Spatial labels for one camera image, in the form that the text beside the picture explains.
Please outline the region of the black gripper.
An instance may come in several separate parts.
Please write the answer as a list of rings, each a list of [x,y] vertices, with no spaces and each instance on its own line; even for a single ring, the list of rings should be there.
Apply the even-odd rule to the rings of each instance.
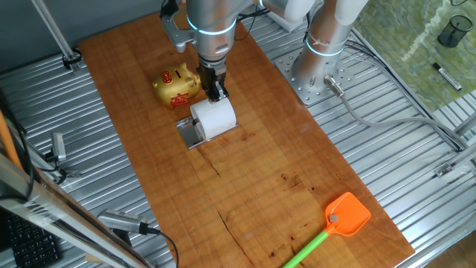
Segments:
[[[210,67],[200,64],[198,74],[209,101],[221,101],[228,98],[228,91],[223,86],[225,84],[226,65]]]

